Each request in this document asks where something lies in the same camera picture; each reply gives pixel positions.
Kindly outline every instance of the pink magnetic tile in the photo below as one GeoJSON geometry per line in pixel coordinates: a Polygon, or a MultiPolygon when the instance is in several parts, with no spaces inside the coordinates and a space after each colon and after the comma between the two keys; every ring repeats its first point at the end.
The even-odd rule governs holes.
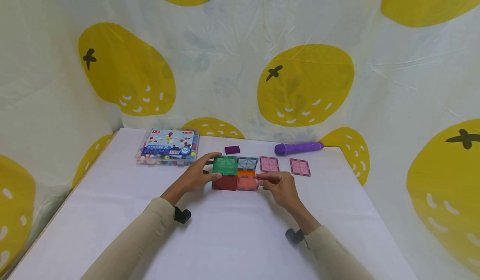
{"type": "Polygon", "coordinates": [[[290,169],[294,175],[311,177],[310,167],[307,160],[290,158],[290,169]]]}
{"type": "Polygon", "coordinates": [[[260,172],[280,172],[276,157],[260,156],[260,172]]]}
{"type": "Polygon", "coordinates": [[[238,178],[237,190],[255,192],[258,189],[257,177],[240,176],[238,178]]]}

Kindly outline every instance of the red magnetic tile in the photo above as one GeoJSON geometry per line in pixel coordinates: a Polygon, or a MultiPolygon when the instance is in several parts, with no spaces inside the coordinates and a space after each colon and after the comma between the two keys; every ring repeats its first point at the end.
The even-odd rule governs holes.
{"type": "Polygon", "coordinates": [[[237,176],[223,176],[212,182],[212,188],[219,190],[237,190],[237,182],[237,176]]]}
{"type": "Polygon", "coordinates": [[[293,175],[311,177],[310,167],[307,160],[290,158],[290,169],[293,175]]]}
{"type": "Polygon", "coordinates": [[[277,157],[260,156],[260,172],[280,172],[277,157]]]}

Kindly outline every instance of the orange magnetic tile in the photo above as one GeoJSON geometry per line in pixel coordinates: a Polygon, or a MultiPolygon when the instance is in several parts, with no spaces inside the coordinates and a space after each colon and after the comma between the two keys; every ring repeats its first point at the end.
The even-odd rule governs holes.
{"type": "Polygon", "coordinates": [[[255,170],[246,170],[246,169],[237,169],[237,176],[249,176],[249,177],[255,177],[255,170]]]}

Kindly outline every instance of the white table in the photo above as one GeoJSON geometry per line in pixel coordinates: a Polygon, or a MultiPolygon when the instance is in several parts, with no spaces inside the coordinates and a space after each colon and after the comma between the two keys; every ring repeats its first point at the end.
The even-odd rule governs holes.
{"type": "MultiPolygon", "coordinates": [[[[145,131],[121,129],[10,277],[79,279],[108,244],[184,168],[138,166],[145,131]]],[[[264,141],[200,138],[198,155],[239,145],[238,156],[275,156],[264,141]]],[[[338,148],[279,157],[309,161],[312,177],[295,176],[300,198],[377,280],[416,279],[338,148]]],[[[269,192],[214,191],[185,196],[190,221],[153,245],[131,279],[318,279],[305,243],[291,246],[285,231],[298,226],[269,192]]]]}

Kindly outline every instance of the right hand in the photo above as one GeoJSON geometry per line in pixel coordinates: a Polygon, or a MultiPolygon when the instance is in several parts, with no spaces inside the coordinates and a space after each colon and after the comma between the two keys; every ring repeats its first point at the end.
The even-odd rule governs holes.
{"type": "Polygon", "coordinates": [[[257,174],[257,177],[260,178],[258,184],[271,191],[275,202],[287,211],[294,210],[302,204],[295,187],[295,179],[291,173],[268,172],[257,174]]]}

